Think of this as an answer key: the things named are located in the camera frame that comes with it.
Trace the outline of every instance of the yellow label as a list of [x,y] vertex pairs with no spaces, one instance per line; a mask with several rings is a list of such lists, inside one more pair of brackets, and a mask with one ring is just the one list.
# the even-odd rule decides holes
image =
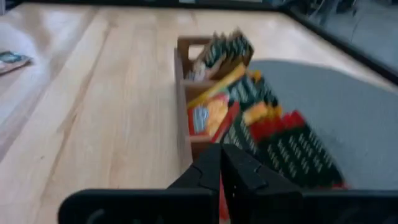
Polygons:
[[222,80],[216,83],[213,87],[187,103],[187,109],[193,108],[196,105],[202,104],[208,98],[216,95],[221,89],[227,87],[231,83],[235,82],[237,79],[242,77],[246,71],[246,66],[240,63],[234,70],[225,76]]

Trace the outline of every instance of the gray mat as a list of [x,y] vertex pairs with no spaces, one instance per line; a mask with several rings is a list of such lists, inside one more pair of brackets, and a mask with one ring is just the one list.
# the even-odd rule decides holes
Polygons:
[[325,144],[348,185],[398,189],[398,95],[341,72],[254,61],[284,112],[298,109]]

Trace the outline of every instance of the wooden caddy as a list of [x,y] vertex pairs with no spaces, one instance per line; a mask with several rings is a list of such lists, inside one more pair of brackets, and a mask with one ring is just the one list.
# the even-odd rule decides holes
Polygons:
[[211,41],[211,37],[179,37],[177,48],[174,50],[175,60],[175,86],[177,89],[177,116],[178,116],[178,156],[181,160],[182,170],[186,170],[199,154],[204,151],[211,143],[211,138],[207,136],[191,136],[188,130],[187,102],[194,99],[207,89],[211,88],[217,80],[223,78],[231,72],[239,63],[248,65],[252,55],[245,58],[223,64],[213,80],[194,82],[186,80],[185,75],[192,68],[189,59],[189,48],[193,45],[206,45]]

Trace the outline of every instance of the gray placemat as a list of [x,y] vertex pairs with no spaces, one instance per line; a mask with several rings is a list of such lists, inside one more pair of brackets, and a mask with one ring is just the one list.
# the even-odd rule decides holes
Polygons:
[[298,109],[355,189],[398,188],[398,95],[341,72],[253,61],[284,112]]

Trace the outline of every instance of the wooden table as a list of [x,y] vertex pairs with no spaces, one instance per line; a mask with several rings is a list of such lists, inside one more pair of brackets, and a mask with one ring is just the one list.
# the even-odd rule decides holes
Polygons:
[[0,47],[34,64],[0,77],[0,223],[55,223],[85,188],[164,188],[177,156],[179,35],[239,26],[254,59],[310,63],[394,87],[280,14],[22,4]]

